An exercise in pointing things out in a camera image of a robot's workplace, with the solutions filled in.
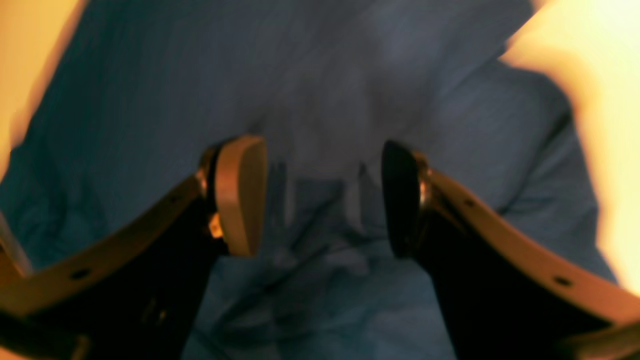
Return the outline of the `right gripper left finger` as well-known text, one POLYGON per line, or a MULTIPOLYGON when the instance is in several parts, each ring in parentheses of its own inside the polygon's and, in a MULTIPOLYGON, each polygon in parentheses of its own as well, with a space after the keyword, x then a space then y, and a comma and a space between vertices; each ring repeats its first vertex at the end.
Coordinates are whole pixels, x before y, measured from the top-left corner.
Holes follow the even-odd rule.
POLYGON ((178 360, 222 256, 256 255, 263 137, 211 146, 198 171, 117 233, 38 273, 1 223, 3 360, 178 360))

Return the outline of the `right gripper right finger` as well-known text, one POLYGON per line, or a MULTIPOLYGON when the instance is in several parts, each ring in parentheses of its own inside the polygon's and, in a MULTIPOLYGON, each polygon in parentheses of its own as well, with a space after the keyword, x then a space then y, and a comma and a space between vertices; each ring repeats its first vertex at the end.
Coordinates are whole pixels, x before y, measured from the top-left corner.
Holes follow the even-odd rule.
POLYGON ((542 247, 423 153, 382 151, 391 250, 429 274, 460 360, 637 360, 640 301, 542 247))

